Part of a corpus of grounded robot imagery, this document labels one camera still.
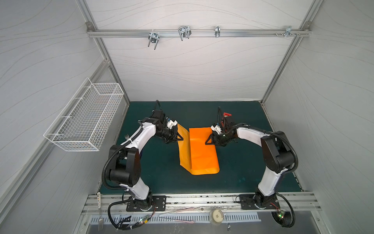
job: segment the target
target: black bracket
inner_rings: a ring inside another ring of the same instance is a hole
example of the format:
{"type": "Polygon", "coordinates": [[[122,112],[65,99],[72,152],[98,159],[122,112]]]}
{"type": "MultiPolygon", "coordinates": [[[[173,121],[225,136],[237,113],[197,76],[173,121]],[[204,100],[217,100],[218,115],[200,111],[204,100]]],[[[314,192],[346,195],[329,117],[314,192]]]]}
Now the black bracket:
{"type": "MultiPolygon", "coordinates": [[[[254,200],[254,194],[239,194],[239,199],[240,199],[240,208],[242,210],[259,210],[255,205],[255,200],[254,200]]],[[[274,196],[273,199],[268,201],[269,205],[265,207],[263,210],[273,210],[276,209],[273,205],[270,203],[273,203],[277,207],[279,207],[278,199],[276,196],[274,196]]]]}
{"type": "Polygon", "coordinates": [[[205,142],[206,145],[214,145],[213,143],[213,133],[209,135],[208,139],[206,140],[205,142]]]}
{"type": "Polygon", "coordinates": [[[126,207],[126,211],[134,212],[134,211],[153,211],[154,206],[156,206],[156,211],[165,211],[166,209],[166,196],[153,196],[152,203],[155,205],[151,206],[148,210],[142,210],[136,206],[135,201],[129,201],[126,207]]]}

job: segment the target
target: aluminum rail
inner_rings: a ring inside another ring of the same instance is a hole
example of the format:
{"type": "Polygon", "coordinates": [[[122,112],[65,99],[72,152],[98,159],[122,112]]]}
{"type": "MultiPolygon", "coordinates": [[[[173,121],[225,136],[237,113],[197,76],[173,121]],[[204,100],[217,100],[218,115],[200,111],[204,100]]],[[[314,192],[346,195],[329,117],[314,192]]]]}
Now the aluminum rail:
{"type": "MultiPolygon", "coordinates": [[[[154,195],[165,195],[166,196],[166,210],[164,212],[170,212],[186,207],[203,207],[206,212],[210,212],[212,209],[224,209],[227,212],[269,212],[274,210],[241,210],[240,204],[235,201],[239,194],[254,194],[254,193],[202,193],[202,194],[154,194],[154,195]]],[[[321,207],[318,204],[316,197],[313,192],[281,192],[283,196],[290,202],[294,211],[302,210],[316,210],[320,211],[321,207]]],[[[109,204],[121,201],[122,194],[111,194],[101,195],[101,209],[103,212],[107,212],[109,204]]],[[[283,210],[289,210],[287,203],[278,197],[279,205],[283,210]]],[[[126,204],[116,205],[111,208],[111,214],[127,214],[133,212],[126,211],[126,204]]],[[[89,195],[82,215],[97,215],[97,196],[89,195]]]]}
{"type": "MultiPolygon", "coordinates": [[[[308,30],[310,29],[312,21],[313,21],[314,17],[316,16],[316,14],[318,12],[318,9],[320,8],[323,1],[324,0],[314,0],[312,2],[304,20],[301,22],[301,25],[300,25],[301,28],[308,29],[308,30]]],[[[288,62],[290,61],[291,57],[295,53],[295,51],[296,51],[297,47],[299,46],[302,39],[303,39],[302,37],[298,37],[298,38],[295,37],[292,40],[286,54],[284,55],[284,57],[282,59],[282,62],[280,63],[277,71],[275,72],[275,74],[273,76],[273,79],[271,80],[269,86],[267,87],[267,89],[265,91],[264,96],[262,97],[261,105],[265,105],[265,102],[269,98],[270,93],[272,92],[275,84],[277,83],[278,79],[281,77],[284,69],[286,68],[288,62]]]]}
{"type": "MultiPolygon", "coordinates": [[[[156,33],[159,37],[180,37],[178,30],[93,30],[88,31],[89,37],[146,37],[149,33],[156,33]]],[[[309,37],[312,31],[291,29],[288,37],[309,37]]],[[[251,29],[251,30],[220,30],[220,37],[283,37],[286,29],[251,29]]],[[[216,37],[215,30],[193,30],[190,37],[216,37]]]]}

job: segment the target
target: slotted metal plate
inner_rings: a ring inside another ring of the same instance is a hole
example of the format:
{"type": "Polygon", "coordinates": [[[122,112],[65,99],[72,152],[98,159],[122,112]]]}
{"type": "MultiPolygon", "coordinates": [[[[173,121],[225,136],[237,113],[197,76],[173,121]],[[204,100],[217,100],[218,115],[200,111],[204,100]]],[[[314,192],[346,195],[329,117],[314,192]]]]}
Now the slotted metal plate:
{"type": "MultiPolygon", "coordinates": [[[[146,216],[148,212],[142,212],[141,214],[133,214],[131,217],[131,223],[136,223],[141,218],[146,216]]],[[[155,214],[148,223],[150,224],[175,224],[180,223],[173,221],[171,219],[186,220],[186,221],[195,221],[196,223],[209,223],[210,216],[209,213],[171,213],[171,214],[155,214]]],[[[130,215],[113,215],[113,221],[118,223],[124,218],[127,218],[130,215]]],[[[102,216],[104,218],[104,224],[110,224],[109,218],[107,215],[102,216]]],[[[90,224],[98,224],[99,215],[92,215],[90,224]]],[[[223,222],[229,223],[240,223],[240,222],[261,222],[258,218],[257,212],[226,212],[224,213],[223,222]]]]}

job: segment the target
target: metal clamp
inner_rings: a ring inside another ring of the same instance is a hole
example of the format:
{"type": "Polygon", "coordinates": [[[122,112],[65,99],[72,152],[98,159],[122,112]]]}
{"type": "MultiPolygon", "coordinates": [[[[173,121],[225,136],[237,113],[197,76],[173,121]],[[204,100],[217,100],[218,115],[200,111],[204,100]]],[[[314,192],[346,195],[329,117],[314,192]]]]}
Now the metal clamp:
{"type": "Polygon", "coordinates": [[[155,43],[155,45],[154,45],[154,49],[156,49],[157,43],[158,43],[159,40],[160,40],[159,35],[157,35],[157,33],[150,33],[150,34],[148,35],[148,39],[149,39],[148,47],[149,47],[149,45],[150,45],[151,42],[152,42],[152,43],[155,43]]]}
{"type": "Polygon", "coordinates": [[[294,37],[300,36],[300,33],[295,34],[295,33],[292,33],[291,30],[292,30],[291,26],[288,26],[286,28],[286,31],[284,31],[284,33],[282,33],[281,35],[285,38],[288,37],[288,36],[294,36],[294,37]]]}
{"type": "Polygon", "coordinates": [[[181,37],[181,40],[183,40],[183,36],[189,39],[191,35],[191,29],[189,26],[182,26],[178,28],[178,33],[179,33],[179,36],[181,37]]]}
{"type": "Polygon", "coordinates": [[[215,27],[215,37],[220,37],[220,35],[221,35],[221,27],[216,26],[215,27]]]}

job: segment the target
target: mounting plate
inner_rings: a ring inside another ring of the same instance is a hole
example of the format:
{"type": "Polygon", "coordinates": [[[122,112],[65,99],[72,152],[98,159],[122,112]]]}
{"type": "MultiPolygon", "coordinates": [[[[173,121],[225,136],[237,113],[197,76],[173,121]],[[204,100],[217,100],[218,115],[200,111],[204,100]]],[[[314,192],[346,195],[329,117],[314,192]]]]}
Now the mounting plate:
{"type": "MultiPolygon", "coordinates": [[[[153,196],[152,197],[152,203],[156,204],[156,211],[165,211],[166,209],[166,196],[153,196]]],[[[153,211],[151,209],[149,210],[141,210],[140,208],[136,207],[133,201],[128,202],[126,207],[127,212],[133,212],[133,211],[153,211]]]]}
{"type": "MultiPolygon", "coordinates": [[[[255,203],[253,201],[253,194],[239,194],[238,197],[240,198],[240,208],[242,210],[259,210],[259,208],[255,206],[255,203]]],[[[279,207],[278,199],[276,196],[274,196],[274,198],[270,202],[279,207]]],[[[275,209],[275,207],[270,204],[263,210],[273,209],[275,209]]]]}

